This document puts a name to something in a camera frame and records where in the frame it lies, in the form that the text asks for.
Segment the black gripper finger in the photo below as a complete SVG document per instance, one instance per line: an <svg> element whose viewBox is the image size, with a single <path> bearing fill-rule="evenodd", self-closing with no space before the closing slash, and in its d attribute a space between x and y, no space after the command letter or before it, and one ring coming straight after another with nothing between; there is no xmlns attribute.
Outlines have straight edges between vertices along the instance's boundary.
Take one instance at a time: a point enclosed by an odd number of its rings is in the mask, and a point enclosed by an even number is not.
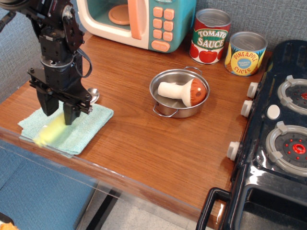
<svg viewBox="0 0 307 230"><path fill-rule="evenodd" d="M80 108L68 102L63 105L65 125L71 125L81 114Z"/></svg>
<svg viewBox="0 0 307 230"><path fill-rule="evenodd" d="M37 88L36 94L45 115L50 116L59 108L59 99L54 96L51 88L46 90Z"/></svg>

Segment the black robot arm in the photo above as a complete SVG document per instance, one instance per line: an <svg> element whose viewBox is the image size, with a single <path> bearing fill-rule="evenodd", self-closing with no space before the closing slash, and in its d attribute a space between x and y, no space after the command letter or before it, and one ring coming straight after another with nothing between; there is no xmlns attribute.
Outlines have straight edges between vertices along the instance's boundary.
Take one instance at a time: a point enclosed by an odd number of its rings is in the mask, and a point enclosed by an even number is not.
<svg viewBox="0 0 307 230"><path fill-rule="evenodd" d="M8 10L0 27L3 28L16 13L30 19L41 47L43 69L30 68L30 85L45 115L50 116L63 102L66 125L71 125L81 113L90 113L92 96L83 87L83 59L89 57L81 50L84 32L79 29L75 10L69 0L2 0L2 9Z"/></svg>

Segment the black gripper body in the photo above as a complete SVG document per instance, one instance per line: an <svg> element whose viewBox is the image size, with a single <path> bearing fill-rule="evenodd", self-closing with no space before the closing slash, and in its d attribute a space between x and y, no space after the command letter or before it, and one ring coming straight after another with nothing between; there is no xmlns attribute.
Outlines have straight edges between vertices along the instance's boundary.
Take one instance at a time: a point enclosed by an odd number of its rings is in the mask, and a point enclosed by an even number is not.
<svg viewBox="0 0 307 230"><path fill-rule="evenodd" d="M27 73L31 76L30 85L37 89L51 88L59 102L70 103L80 108L81 112L92 111L91 96L83 87L83 57L75 54L63 62L56 62L41 57L42 69L30 68Z"/></svg>

